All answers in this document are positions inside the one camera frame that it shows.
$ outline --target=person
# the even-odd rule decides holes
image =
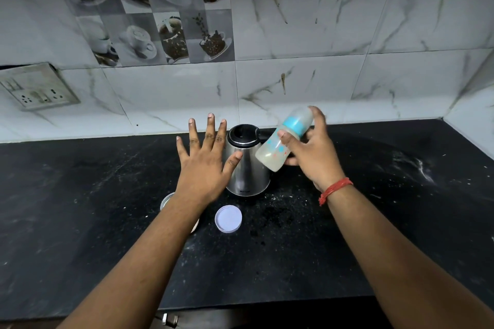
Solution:
[[[324,115],[311,107],[315,127],[307,143],[280,131],[293,152],[286,164],[300,166],[320,191],[345,177]],[[177,137],[181,173],[175,195],[137,242],[59,328],[148,328],[195,222],[225,189],[242,158],[221,154],[226,120],[215,135],[207,119],[202,143],[189,120],[190,153]],[[396,229],[354,186],[327,198],[338,228],[395,328],[493,328],[494,313]]]

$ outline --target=electric kettle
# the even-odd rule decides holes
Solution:
[[[249,124],[240,124],[231,128],[223,150],[223,163],[235,151],[242,151],[244,156],[235,168],[232,178],[226,188],[231,193],[250,197],[262,193],[269,185],[270,171],[259,160],[255,153],[266,141],[269,135],[263,135],[258,127]]]

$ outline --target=black kettle lid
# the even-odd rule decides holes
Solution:
[[[228,142],[237,148],[254,147],[260,142],[257,126],[240,124],[230,129]]]

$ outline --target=kettle base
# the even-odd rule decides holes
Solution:
[[[263,192],[264,192],[264,190],[266,190],[266,189],[268,188],[268,186],[269,186],[269,184],[270,184],[270,183],[271,183],[271,180],[269,180],[269,181],[268,181],[268,184],[266,185],[266,187],[265,187],[264,189],[262,189],[262,190],[261,190],[261,191],[259,191],[259,192],[254,193],[254,194],[251,194],[250,192],[248,192],[248,193],[244,193],[244,192],[234,192],[234,191],[230,190],[230,188],[229,188],[229,187],[226,187],[226,189],[227,189],[229,192],[231,192],[232,194],[235,194],[235,195],[237,195],[237,196],[239,196],[239,197],[244,197],[244,198],[247,198],[247,197],[253,197],[253,196],[255,196],[255,195],[259,195],[259,194],[263,193]]]

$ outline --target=tiled wall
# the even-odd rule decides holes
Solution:
[[[494,159],[494,53],[491,53],[444,120]]]
[[[208,112],[274,126],[305,104],[331,123],[436,118],[494,47],[493,0],[0,5],[0,65],[49,62],[81,100],[26,112],[0,87],[0,141],[203,129]]]

